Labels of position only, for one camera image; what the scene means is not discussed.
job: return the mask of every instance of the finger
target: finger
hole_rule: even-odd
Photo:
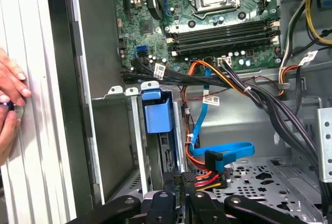
[[[6,160],[8,159],[8,157],[10,155],[10,152],[11,152],[12,147],[14,145],[17,133],[19,131],[20,124],[21,124],[21,120],[18,119],[17,123],[16,123],[15,131],[14,131],[13,139],[11,140],[10,144],[7,146],[5,151],[2,154],[0,154],[0,166],[5,164]]]
[[[4,165],[5,162],[6,162],[6,160],[7,160],[7,158],[9,157],[9,154],[10,154],[12,146],[13,146],[13,141],[14,141],[14,139],[7,146],[7,148],[5,149],[5,151],[2,154],[0,154],[0,166]]]
[[[2,71],[5,75],[9,77],[11,82],[14,84],[15,88],[17,91],[20,92],[24,97],[30,97],[31,96],[31,91],[28,89],[28,87],[18,80],[16,76],[7,68],[5,67],[1,62],[0,62],[0,71]]]
[[[15,62],[11,61],[3,49],[0,49],[0,62],[4,64],[19,80],[25,80],[26,77],[22,70],[16,65]]]
[[[17,91],[15,85],[8,78],[8,76],[0,69],[0,89],[10,97],[11,101],[18,106],[24,106],[24,99]]]
[[[0,103],[8,103],[10,102],[10,98],[0,90]]]
[[[16,112],[10,111],[0,134],[0,154],[4,153],[13,140],[17,123]]]
[[[7,118],[7,113],[8,113],[8,107],[4,105],[0,106],[0,133]]]

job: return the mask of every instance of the screw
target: screw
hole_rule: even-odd
[[[128,199],[126,199],[125,201],[124,201],[124,203],[127,203],[127,204],[131,204],[131,203],[134,203],[135,201],[134,201],[134,199],[132,199],[132,198],[128,198]]]
[[[239,198],[236,198],[236,197],[233,197],[232,199],[230,199],[233,203],[236,203],[236,204],[238,204],[238,203],[240,203],[241,202],[241,200],[239,199]]]
[[[204,196],[204,194],[203,194],[203,193],[201,193],[201,192],[197,192],[195,195],[196,195],[198,198],[201,198],[201,197],[203,197],[203,196]]]

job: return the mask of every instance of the cable label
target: cable label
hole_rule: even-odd
[[[154,77],[159,80],[162,80],[164,78],[165,70],[166,70],[166,67],[164,65],[156,63]]]
[[[307,62],[311,62],[313,59],[315,59],[317,53],[318,53],[318,50],[309,52],[308,55],[302,59],[299,66],[303,66]]]
[[[219,106],[220,105],[220,98],[218,96],[205,96],[203,98],[203,104]]]

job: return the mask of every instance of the sata port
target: sata port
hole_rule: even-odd
[[[137,56],[138,57],[147,57],[148,53],[147,53],[147,51],[140,51],[140,52],[137,52]]]
[[[136,46],[136,52],[147,51],[147,45]]]

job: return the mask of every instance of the cable tie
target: cable tie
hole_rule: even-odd
[[[243,92],[246,93],[246,92],[249,91],[249,90],[251,90],[251,87],[248,86],[248,87],[246,87],[246,88],[243,90]]]

